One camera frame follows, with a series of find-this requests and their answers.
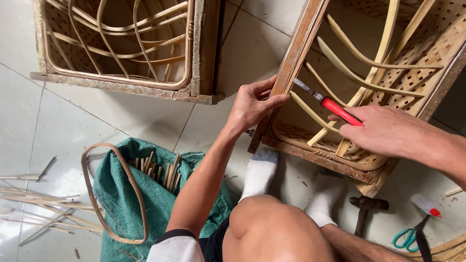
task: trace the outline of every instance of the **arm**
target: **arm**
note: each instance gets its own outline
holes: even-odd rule
[[[199,237],[219,193],[236,140],[267,112],[289,99],[288,95],[278,95],[264,100],[269,96],[275,80],[276,76],[273,76],[240,87],[225,127],[178,194],[166,231],[186,229]]]
[[[364,126],[345,124],[340,135],[374,153],[417,161],[440,170],[466,189],[466,138],[450,134],[389,106],[345,108]],[[330,120],[339,117],[329,116]]]

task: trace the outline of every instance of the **red chisel handle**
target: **red chisel handle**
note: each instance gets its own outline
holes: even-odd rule
[[[341,108],[338,104],[333,102],[333,100],[330,99],[329,97],[322,98],[320,104],[326,109],[332,111],[332,113],[341,117],[347,123],[356,125],[356,126],[363,126],[363,122],[361,120],[357,119],[357,117],[351,115],[345,109]]]

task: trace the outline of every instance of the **foot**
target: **foot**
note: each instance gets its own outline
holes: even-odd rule
[[[246,197],[265,194],[277,171],[280,153],[274,150],[262,149],[251,156],[244,178],[244,189],[241,200]]]
[[[314,182],[314,195],[305,209],[306,214],[310,216],[319,227],[327,224],[334,224],[331,218],[332,207],[343,190],[343,179],[324,175],[320,172]]]

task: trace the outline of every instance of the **white tile floor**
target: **white tile floor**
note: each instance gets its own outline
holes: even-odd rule
[[[28,79],[37,71],[31,0],[8,1],[0,11],[0,146],[4,149],[1,175],[39,173],[52,156],[57,156],[46,177],[39,182],[0,180],[0,187],[15,186],[53,195],[81,194],[88,202],[79,163],[85,146],[98,142],[117,143],[129,136],[145,139],[175,152],[207,151],[214,142],[242,84],[273,75],[280,65],[304,0],[231,0],[226,4],[223,49],[219,69],[219,91],[225,101],[214,106],[153,99]],[[431,123],[448,132],[466,135],[466,106],[463,73],[447,95]],[[452,110],[462,112],[452,114]],[[250,137],[238,140],[226,173],[233,200],[243,188],[244,171],[250,154]],[[95,160],[92,166],[98,165]],[[282,154],[271,193],[283,202],[304,208],[311,196],[317,165]],[[454,184],[439,172],[402,160],[378,197],[390,202],[388,212],[371,216],[366,238],[391,247],[394,234],[417,224],[423,214],[409,201],[421,193],[436,203],[444,216],[427,224],[432,246],[466,232],[461,224],[466,215],[466,193],[444,198]],[[347,183],[333,216],[341,228],[352,232],[358,209],[348,202],[359,196]],[[0,210],[42,214],[46,210],[0,200]],[[76,213],[97,221],[88,213]],[[0,222],[0,262],[71,261],[78,248],[84,261],[99,261],[101,238],[74,230],[64,234],[47,230],[21,248],[16,245],[35,228]]]

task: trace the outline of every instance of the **spray bottle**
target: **spray bottle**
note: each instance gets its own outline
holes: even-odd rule
[[[422,195],[415,194],[411,197],[411,202],[418,206],[422,211],[426,212],[429,215],[433,215],[439,218],[442,218],[440,211],[435,208],[434,204],[427,201]]]

